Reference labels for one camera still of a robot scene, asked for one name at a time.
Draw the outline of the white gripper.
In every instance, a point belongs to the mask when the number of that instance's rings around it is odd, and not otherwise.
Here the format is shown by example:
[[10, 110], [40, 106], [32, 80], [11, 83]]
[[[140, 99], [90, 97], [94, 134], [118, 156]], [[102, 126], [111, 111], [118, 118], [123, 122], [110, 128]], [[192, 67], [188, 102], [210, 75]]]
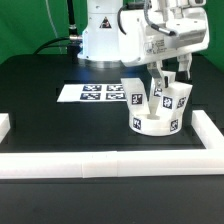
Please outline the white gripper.
[[193, 52], [209, 45], [206, 0], [143, 0], [118, 13], [121, 61], [147, 64], [155, 87], [165, 87], [161, 60], [177, 57], [177, 81], [190, 79]]

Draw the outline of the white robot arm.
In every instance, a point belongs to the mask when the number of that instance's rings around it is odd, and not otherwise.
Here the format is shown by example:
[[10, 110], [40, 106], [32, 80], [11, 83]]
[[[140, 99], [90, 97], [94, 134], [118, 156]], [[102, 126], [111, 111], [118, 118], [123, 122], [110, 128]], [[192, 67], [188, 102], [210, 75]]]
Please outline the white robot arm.
[[88, 23], [79, 59], [98, 66], [145, 64], [158, 88], [168, 79], [162, 61], [176, 58], [190, 73], [192, 54], [209, 45], [206, 0], [87, 0]]

